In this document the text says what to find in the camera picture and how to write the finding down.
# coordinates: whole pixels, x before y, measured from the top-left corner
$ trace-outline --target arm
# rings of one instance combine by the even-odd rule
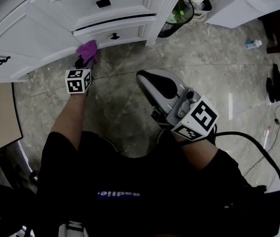
[[[76,150],[81,139],[85,99],[85,94],[71,95],[51,129],[51,132],[58,132],[65,136]]]
[[[185,139],[177,134],[173,134],[177,142]],[[208,140],[202,140],[182,147],[188,162],[197,170],[203,170],[214,158],[218,148]]]

